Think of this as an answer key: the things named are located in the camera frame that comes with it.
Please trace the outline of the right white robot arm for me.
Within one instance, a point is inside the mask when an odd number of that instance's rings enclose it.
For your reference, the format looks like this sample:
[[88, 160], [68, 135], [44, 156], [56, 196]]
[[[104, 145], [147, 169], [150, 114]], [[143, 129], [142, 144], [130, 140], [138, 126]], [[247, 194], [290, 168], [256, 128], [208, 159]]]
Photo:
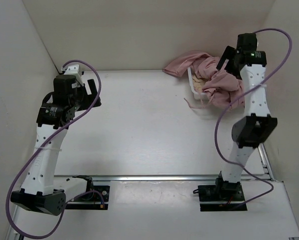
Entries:
[[227, 46], [216, 68], [242, 80], [244, 91], [244, 115], [231, 130], [233, 147], [218, 178], [214, 195], [225, 200], [237, 194], [241, 187], [241, 175], [251, 154], [265, 142], [278, 124], [271, 117], [267, 105], [265, 78], [267, 58], [257, 50], [255, 33], [238, 35], [236, 47]]

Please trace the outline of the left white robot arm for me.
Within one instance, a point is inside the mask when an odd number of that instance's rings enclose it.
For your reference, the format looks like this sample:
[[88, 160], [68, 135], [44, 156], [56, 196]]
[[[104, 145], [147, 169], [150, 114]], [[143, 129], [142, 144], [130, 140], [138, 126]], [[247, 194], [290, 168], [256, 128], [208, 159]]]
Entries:
[[12, 191], [10, 201], [32, 212], [58, 216], [70, 194], [77, 192], [83, 200], [94, 196], [90, 180], [68, 178], [65, 185], [55, 186], [54, 176], [62, 142], [77, 111], [101, 106], [94, 79], [82, 83], [79, 76], [60, 74], [53, 80], [53, 91], [42, 100], [36, 119], [35, 151], [38, 153], [26, 171], [19, 190]]

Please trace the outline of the pink trousers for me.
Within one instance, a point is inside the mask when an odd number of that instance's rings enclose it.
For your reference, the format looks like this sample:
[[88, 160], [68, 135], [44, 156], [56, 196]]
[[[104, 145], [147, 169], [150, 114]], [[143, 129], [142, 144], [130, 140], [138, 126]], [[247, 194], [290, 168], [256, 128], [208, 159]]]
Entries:
[[223, 68], [218, 70], [219, 61], [219, 57], [200, 50], [188, 51], [170, 62], [162, 71], [180, 78], [190, 68], [196, 79], [205, 81], [198, 90], [206, 94], [208, 102], [217, 108], [225, 109], [244, 93], [244, 84]]

